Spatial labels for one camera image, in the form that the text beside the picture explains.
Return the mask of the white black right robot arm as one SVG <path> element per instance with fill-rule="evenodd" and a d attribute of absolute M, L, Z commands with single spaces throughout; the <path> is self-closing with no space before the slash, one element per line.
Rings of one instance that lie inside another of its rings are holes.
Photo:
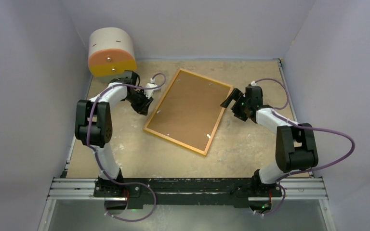
<path fill-rule="evenodd" d="M 273 107 L 263 103 L 263 90 L 248 85 L 245 92 L 233 89 L 221 103 L 227 108 L 234 101 L 231 111 L 240 120 L 252 120 L 276 135 L 275 159 L 266 167 L 255 171 L 251 189 L 262 196 L 279 178 L 294 171 L 309 170 L 318 165 L 318 154 L 312 126 L 299 124 L 278 114 Z"/>

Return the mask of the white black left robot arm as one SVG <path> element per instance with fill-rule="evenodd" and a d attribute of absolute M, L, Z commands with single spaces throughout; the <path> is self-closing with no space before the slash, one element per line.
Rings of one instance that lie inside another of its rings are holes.
<path fill-rule="evenodd" d="M 124 71 L 112 79 L 107 87 L 88 100 L 79 100 L 76 109 L 75 137 L 90 148 L 99 168 L 99 183 L 113 197 L 123 194 L 121 170 L 118 168 L 110 141 L 113 136 L 111 110 L 120 102 L 128 101 L 132 109 L 147 115 L 153 93 L 161 88 L 155 76 L 141 86 L 141 78 L 134 71 Z"/>

